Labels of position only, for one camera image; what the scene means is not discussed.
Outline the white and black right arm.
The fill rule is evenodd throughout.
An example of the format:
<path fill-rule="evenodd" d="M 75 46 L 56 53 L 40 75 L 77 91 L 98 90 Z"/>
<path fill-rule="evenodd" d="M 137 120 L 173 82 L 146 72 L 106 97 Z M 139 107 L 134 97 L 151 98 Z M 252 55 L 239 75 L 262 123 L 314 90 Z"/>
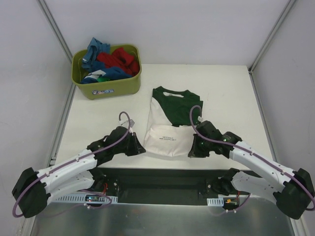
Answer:
<path fill-rule="evenodd" d="M 298 220 L 315 202 L 315 190 L 310 174 L 300 168 L 295 171 L 259 155 L 232 132 L 222 134 L 209 121 L 193 127 L 192 148 L 189 157 L 205 158 L 214 152 L 236 161 L 251 171 L 231 168 L 222 177 L 213 180 L 214 192 L 230 195 L 235 191 L 247 192 L 274 203 L 286 216 Z"/>

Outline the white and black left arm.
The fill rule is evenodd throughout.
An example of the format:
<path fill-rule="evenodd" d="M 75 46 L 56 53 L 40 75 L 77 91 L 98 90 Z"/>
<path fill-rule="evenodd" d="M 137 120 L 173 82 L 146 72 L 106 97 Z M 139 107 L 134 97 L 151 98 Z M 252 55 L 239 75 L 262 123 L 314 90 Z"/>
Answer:
<path fill-rule="evenodd" d="M 136 133 L 118 126 L 69 160 L 38 171 L 27 168 L 12 190 L 16 200 L 12 214 L 16 218 L 31 218 L 61 196 L 84 189 L 99 191 L 105 183 L 100 165 L 117 154 L 135 156 L 145 152 Z"/>

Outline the white green-sleeved Charlie Brown shirt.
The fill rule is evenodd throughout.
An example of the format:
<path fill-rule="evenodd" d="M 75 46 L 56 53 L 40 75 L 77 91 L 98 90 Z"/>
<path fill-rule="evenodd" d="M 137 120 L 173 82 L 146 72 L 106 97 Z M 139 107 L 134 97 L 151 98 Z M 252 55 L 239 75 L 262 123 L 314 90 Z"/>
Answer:
<path fill-rule="evenodd" d="M 203 107 L 200 96 L 189 91 L 173 91 L 162 86 L 152 90 L 144 148 L 147 152 L 166 157 L 187 156 L 193 142 L 194 126 Z"/>

